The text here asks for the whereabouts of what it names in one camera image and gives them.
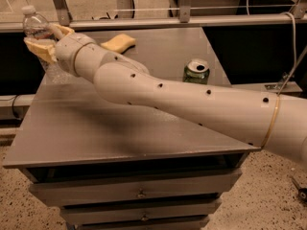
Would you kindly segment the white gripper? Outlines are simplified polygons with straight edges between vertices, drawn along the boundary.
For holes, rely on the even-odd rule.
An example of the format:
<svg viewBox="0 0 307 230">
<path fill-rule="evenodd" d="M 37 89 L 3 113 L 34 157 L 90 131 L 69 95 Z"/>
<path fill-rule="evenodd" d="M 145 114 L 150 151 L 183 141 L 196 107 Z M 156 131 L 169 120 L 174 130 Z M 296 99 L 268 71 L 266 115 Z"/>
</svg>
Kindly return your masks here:
<svg viewBox="0 0 307 230">
<path fill-rule="evenodd" d="M 56 43 L 53 39 L 25 37 L 24 42 L 28 50 L 50 64 L 57 61 L 61 70 L 77 77 L 75 59 L 79 50 L 85 45 L 95 44 L 96 41 L 85 34 L 75 33 L 72 28 L 60 24 L 51 23 L 49 29 L 53 38 L 59 39 L 59 41 Z"/>
</svg>

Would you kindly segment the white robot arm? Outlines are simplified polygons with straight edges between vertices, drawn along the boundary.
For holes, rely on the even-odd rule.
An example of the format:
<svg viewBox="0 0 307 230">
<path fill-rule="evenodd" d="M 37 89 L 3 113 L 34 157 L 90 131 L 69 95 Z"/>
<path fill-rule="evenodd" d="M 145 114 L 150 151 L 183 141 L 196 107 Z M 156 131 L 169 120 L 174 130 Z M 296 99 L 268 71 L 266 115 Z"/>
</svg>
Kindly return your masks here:
<svg viewBox="0 0 307 230">
<path fill-rule="evenodd" d="M 307 165 L 306 99 L 158 79 L 143 64 L 122 55 L 135 44 L 127 34 L 99 45 L 68 27 L 47 28 L 52 39 L 24 38 L 29 51 L 91 82 L 104 100 L 157 108 Z"/>
</svg>

